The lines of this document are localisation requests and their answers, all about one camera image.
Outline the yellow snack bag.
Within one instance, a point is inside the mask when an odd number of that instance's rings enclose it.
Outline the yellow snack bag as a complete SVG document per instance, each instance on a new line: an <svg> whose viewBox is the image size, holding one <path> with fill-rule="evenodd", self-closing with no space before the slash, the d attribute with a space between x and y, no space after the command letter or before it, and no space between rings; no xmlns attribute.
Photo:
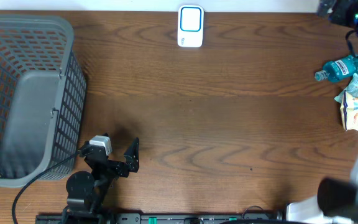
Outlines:
<svg viewBox="0 0 358 224"><path fill-rule="evenodd" d="M342 126L345 131L358 131L358 98L344 92L340 107Z"/></svg>

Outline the blue mouthwash bottle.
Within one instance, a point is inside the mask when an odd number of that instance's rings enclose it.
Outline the blue mouthwash bottle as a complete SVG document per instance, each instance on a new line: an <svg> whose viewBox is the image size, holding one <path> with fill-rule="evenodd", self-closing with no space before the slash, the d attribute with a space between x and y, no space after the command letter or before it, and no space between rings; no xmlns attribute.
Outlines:
<svg viewBox="0 0 358 224"><path fill-rule="evenodd" d="M328 80L331 83L337 83L343 79L358 75L358 58L348 55L347 57L326 62L323 68L316 72L314 78L316 81Z"/></svg>

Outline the white wet wipes pack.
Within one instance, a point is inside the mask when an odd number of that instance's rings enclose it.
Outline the white wet wipes pack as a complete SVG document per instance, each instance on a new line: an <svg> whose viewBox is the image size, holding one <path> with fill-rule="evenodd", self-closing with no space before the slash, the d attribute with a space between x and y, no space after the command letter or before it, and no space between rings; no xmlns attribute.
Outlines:
<svg viewBox="0 0 358 224"><path fill-rule="evenodd" d="M358 98L358 74L353 74L352 80L348 86L346 86L345 89L343 89L343 91L334 98L334 100L338 103L341 103L345 92L351 94L353 97Z"/></svg>

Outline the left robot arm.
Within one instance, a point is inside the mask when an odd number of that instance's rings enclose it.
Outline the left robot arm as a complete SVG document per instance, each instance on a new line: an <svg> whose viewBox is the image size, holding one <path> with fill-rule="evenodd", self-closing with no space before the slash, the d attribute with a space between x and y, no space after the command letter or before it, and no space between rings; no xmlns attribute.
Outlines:
<svg viewBox="0 0 358 224"><path fill-rule="evenodd" d="M93 137L78 152L91 172L75 172L67 180L67 207L60 222L115 223L113 213L103 208L103 202L115 180L127 178L131 172L139 170L139 138L135 138L125 151L124 162L109 159L112 144L107 134Z"/></svg>

